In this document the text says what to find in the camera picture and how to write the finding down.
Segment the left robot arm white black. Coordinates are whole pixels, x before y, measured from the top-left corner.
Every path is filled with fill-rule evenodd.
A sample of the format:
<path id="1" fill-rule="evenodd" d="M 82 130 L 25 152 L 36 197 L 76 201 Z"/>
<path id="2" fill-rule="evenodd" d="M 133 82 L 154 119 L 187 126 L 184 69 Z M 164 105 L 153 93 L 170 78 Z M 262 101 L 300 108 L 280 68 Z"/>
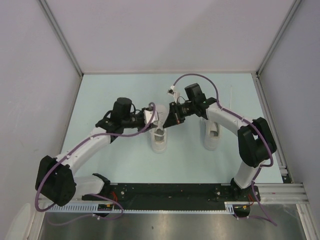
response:
<path id="1" fill-rule="evenodd" d="M 55 157 L 46 155 L 39 164 L 36 177 L 34 205 L 40 212 L 41 195 L 60 207 L 74 198 L 91 197 L 105 200 L 110 196 L 109 180 L 98 174 L 76 177 L 76 172 L 99 150 L 110 145 L 118 137 L 125 138 L 125 129 L 136 128 L 138 134 L 147 131 L 155 115 L 155 105 L 136 110 L 129 98 L 119 97 L 89 135 L 74 148 Z"/>

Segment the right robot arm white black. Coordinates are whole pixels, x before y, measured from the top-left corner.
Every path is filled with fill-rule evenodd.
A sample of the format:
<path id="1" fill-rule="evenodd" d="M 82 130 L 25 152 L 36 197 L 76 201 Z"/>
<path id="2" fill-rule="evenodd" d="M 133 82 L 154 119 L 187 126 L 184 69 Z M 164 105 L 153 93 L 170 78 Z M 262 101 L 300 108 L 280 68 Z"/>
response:
<path id="1" fill-rule="evenodd" d="M 168 116 L 163 128 L 182 124 L 186 117 L 196 115 L 205 122 L 204 147 L 214 151 L 219 144 L 222 128 L 235 134 L 238 139 L 238 151 L 242 160 L 234 178 L 231 179 L 231 196 L 242 201 L 249 194 L 252 182 L 265 161 L 272 159 L 277 150 L 274 137 L 267 121 L 259 117 L 246 119 L 228 108 L 223 107 L 218 98 L 206 98 L 199 84 L 194 83 L 185 89 L 188 99 L 180 103 L 180 94 L 172 85 L 167 91 L 174 101 L 169 104 Z"/>

